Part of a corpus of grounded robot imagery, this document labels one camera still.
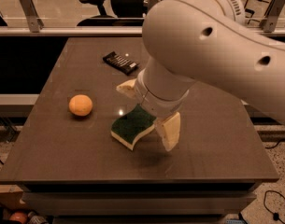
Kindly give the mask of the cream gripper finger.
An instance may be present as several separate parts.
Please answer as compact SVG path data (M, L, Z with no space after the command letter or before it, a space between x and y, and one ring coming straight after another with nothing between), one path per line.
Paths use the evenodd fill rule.
M127 80L118 85L116 91L130 99L135 99L135 79Z
M154 121L155 129L162 139L166 151L171 151L180 137L180 114L176 112L166 119L157 118Z

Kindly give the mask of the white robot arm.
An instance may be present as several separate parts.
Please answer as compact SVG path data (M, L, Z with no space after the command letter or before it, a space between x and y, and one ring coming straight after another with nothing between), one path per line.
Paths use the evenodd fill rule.
M142 26L150 56L118 86L156 118L166 150L179 140L179 107L197 81L231 93L285 125L285 43L244 25L240 0L163 0Z

